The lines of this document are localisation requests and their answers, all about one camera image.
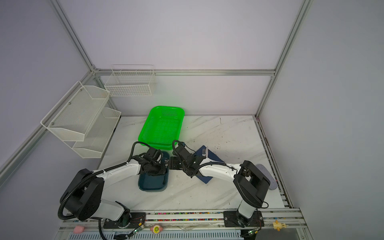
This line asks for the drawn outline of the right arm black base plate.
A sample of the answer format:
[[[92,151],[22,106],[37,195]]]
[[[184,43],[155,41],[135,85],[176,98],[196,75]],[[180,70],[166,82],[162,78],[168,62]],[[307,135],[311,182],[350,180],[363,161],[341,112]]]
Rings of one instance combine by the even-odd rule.
[[[238,211],[224,211],[224,224],[225,227],[264,227],[264,218],[262,212],[254,211],[250,218],[246,218]]]

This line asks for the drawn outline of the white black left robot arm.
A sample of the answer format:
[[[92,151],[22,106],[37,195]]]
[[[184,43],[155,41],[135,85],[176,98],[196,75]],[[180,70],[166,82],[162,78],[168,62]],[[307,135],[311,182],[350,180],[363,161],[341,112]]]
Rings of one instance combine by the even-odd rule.
[[[103,199],[103,192],[112,185],[139,174],[163,176],[168,173],[164,160],[149,161],[134,156],[129,162],[103,169],[80,170],[60,198],[58,218],[60,220],[90,218],[118,221],[129,212],[124,205]]]

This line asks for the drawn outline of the dark teal plastic tray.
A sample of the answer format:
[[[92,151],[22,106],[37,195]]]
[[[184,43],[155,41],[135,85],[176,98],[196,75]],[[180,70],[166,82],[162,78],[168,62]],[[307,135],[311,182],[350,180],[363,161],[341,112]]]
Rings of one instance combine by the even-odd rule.
[[[148,173],[139,174],[138,186],[143,192],[162,192],[167,188],[169,179],[169,166],[168,161],[170,155],[162,151],[161,164],[166,167],[164,175],[150,176]]]

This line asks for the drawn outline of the green plastic perforated basket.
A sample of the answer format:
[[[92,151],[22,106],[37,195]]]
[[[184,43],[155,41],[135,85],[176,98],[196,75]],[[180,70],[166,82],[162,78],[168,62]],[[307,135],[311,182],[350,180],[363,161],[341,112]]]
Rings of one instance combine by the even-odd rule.
[[[157,106],[151,109],[138,141],[160,150],[171,150],[174,140],[178,140],[185,117],[179,107]]]

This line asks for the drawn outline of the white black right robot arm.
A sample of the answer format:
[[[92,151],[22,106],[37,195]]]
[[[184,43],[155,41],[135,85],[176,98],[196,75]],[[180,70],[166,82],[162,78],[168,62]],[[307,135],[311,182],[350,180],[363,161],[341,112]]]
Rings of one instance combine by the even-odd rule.
[[[252,220],[258,219],[254,213],[263,207],[271,181],[252,162],[227,164],[207,157],[192,155],[187,160],[171,157],[169,165],[172,170],[182,170],[191,178],[212,177],[232,182],[242,198],[235,213],[235,225],[244,228],[249,226]]]

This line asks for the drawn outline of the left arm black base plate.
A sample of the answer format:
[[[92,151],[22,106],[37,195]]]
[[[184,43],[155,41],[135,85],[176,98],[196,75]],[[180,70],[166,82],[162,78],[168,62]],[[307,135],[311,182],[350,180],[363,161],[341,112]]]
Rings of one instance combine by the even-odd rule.
[[[130,212],[129,214],[124,214],[117,221],[112,221],[107,219],[104,222],[104,229],[136,229],[140,225],[144,225],[146,220],[145,212]]]

